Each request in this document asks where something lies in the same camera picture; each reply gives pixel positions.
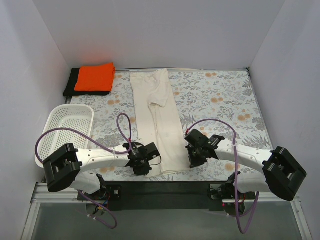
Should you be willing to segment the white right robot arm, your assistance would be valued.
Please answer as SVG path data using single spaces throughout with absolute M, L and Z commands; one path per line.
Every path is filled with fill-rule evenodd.
M 248 192 L 266 192 L 292 201 L 307 177 L 305 169 L 284 147 L 267 150 L 234 145 L 223 136 L 208 138 L 196 129 L 187 133 L 185 140 L 191 168 L 204 165 L 208 159 L 216 159 L 237 162 L 255 171 L 232 174 L 226 186 L 227 195 L 232 199 Z

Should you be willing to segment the cream white t shirt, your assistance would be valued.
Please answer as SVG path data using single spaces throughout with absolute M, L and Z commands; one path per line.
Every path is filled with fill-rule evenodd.
M 167 69 L 130 73 L 138 139 L 155 143 L 148 178 L 189 170 L 189 155 Z

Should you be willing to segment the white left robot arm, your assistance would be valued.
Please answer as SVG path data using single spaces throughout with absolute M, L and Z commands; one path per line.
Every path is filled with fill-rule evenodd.
M 43 161 L 47 189 L 50 193 L 67 188 L 81 190 L 95 200 L 106 196 L 105 181 L 99 174 L 90 171 L 119 167 L 132 168 L 136 176 L 146 176 L 152 170 L 150 161 L 161 159 L 155 143 L 124 143 L 105 149 L 80 149 L 68 143 L 53 152 Z

